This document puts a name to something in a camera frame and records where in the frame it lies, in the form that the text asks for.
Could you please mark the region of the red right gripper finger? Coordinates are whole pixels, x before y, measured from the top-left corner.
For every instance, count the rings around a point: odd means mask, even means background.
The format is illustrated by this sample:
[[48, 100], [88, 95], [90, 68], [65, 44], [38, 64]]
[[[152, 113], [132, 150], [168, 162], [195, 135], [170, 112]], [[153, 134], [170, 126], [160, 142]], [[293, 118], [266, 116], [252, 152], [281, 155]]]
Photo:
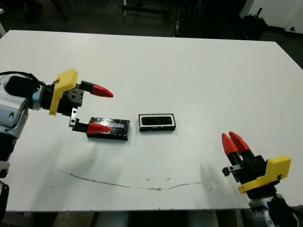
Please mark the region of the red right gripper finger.
[[234, 143], [237, 153], [245, 160], [252, 160], [255, 156], [251, 152], [250, 147], [247, 143], [235, 132], [229, 132], [229, 136]]
[[229, 159], [230, 163], [234, 165], [239, 165], [242, 163], [240, 156], [238, 155], [238, 150], [233, 143], [233, 141], [225, 134], [222, 134], [222, 144], [224, 152]]

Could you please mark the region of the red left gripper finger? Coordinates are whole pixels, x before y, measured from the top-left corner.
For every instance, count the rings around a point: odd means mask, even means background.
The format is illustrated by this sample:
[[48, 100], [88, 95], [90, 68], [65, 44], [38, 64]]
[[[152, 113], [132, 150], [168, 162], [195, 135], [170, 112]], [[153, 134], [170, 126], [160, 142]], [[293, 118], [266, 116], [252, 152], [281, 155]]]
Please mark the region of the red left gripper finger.
[[77, 132], [84, 132], [86, 134], [100, 134], [110, 132], [111, 127], [90, 122], [88, 124], [77, 123], [72, 130]]
[[86, 82], [84, 80], [81, 82], [81, 89], [84, 91], [87, 91], [90, 94], [95, 95], [95, 96], [110, 97], [110, 98], [112, 98], [114, 96], [106, 88], [104, 88], [100, 85], [97, 85], [97, 84], [92, 84], [92, 83]]

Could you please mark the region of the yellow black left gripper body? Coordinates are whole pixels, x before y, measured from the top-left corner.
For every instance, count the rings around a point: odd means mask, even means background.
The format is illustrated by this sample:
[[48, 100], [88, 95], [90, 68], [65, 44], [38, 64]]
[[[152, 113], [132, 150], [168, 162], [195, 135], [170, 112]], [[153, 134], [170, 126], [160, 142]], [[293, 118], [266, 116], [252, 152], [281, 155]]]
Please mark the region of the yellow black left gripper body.
[[75, 69], [58, 74], [51, 85], [45, 87], [41, 107], [49, 111], [50, 116], [62, 114], [70, 117], [82, 106], [84, 91], [77, 84], [78, 73]]

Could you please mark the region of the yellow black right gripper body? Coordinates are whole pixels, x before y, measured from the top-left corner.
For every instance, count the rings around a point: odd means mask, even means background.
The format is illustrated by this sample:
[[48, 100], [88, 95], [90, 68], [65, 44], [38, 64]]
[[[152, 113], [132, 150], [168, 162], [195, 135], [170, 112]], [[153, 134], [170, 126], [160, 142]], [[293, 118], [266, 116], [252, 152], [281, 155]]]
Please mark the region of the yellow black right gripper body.
[[232, 174], [240, 183], [239, 192], [247, 194], [251, 200], [274, 195], [275, 185], [288, 177], [291, 164], [288, 156], [278, 156], [266, 161], [260, 155], [243, 156], [243, 159], [228, 155], [228, 158], [232, 165], [223, 168], [223, 174]]

